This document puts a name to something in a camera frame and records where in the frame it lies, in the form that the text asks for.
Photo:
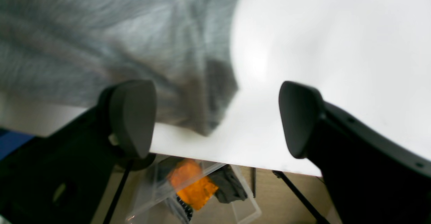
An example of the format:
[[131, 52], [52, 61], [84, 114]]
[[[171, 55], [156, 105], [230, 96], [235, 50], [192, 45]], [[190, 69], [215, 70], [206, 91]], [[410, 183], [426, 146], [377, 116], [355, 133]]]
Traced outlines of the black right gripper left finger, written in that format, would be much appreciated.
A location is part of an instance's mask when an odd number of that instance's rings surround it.
[[146, 169], [157, 112], [151, 80], [106, 88], [96, 106], [1, 160], [1, 216], [13, 224], [89, 224], [115, 166]]

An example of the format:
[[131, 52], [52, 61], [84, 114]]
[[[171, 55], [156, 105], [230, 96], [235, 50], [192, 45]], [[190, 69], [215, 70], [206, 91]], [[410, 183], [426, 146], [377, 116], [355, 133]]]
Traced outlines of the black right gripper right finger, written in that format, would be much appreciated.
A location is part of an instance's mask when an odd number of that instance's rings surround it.
[[344, 224], [429, 224], [430, 161], [400, 147], [313, 87], [285, 81], [279, 111], [287, 148], [322, 173]]

